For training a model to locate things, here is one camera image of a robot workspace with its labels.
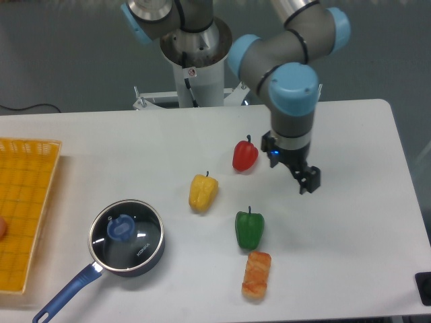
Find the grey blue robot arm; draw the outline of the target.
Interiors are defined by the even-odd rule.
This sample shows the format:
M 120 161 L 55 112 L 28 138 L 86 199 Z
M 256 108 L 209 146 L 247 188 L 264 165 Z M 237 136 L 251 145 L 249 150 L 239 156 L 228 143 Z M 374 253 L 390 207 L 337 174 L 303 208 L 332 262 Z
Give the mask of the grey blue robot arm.
M 331 55 L 350 39 L 342 10 L 319 1 L 273 1 L 283 31 L 268 40 L 253 34 L 233 39 L 212 1 L 125 1 L 121 11 L 142 44 L 158 41 L 171 64 L 180 107 L 224 103 L 224 67 L 258 97 L 271 114 L 261 149 L 271 166 L 285 165 L 314 192 L 321 172 L 307 163 L 314 111 L 321 87 L 310 62 Z

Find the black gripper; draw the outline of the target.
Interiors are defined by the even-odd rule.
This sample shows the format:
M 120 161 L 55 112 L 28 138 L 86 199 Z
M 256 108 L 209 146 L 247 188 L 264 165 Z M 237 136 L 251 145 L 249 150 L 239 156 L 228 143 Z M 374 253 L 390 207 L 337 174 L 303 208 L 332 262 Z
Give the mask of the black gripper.
M 310 150 L 310 143 L 300 149 L 287 150 L 280 147 L 273 149 L 273 167 L 277 164 L 285 165 L 294 179 L 299 183 L 299 193 L 314 192 L 321 186 L 321 170 L 316 166 L 308 166 L 306 158 Z

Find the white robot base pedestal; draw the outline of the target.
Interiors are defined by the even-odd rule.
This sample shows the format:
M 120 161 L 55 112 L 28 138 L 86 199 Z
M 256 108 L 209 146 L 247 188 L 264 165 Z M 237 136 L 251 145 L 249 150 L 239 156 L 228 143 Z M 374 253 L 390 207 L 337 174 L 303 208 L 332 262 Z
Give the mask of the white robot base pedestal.
M 134 109 L 155 110 L 163 103 L 179 108 L 246 104 L 250 89 L 245 83 L 225 87 L 225 60 L 231 46 L 232 33 L 218 17 L 204 31 L 177 29 L 162 36 L 160 49 L 171 64 L 176 91 L 140 93 L 135 88 Z

